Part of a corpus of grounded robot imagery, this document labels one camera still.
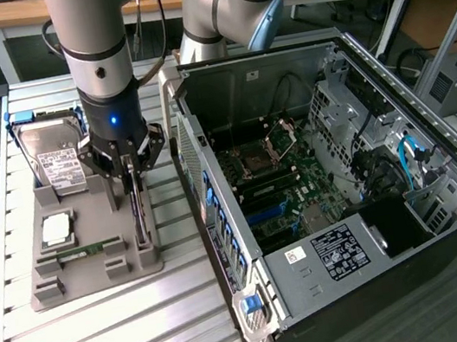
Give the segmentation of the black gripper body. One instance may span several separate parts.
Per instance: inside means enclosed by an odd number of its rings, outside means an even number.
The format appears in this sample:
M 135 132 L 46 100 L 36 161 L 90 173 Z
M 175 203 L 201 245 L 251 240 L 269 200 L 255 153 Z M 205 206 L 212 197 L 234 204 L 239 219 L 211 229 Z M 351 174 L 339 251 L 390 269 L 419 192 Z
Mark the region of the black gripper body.
M 114 167 L 111 143 L 118 149 L 118 162 L 120 156 L 130 152 L 128 141 L 134 145 L 140 164 L 148 162 L 151 149 L 143 144 L 148 128 L 139 107 L 137 82 L 129 83 L 113 97 L 95 98 L 82 91 L 79 96 L 89 124 L 92 146 L 107 155 L 106 160 L 100 158 L 100 168 L 109 174 L 121 172 L 121 167 Z

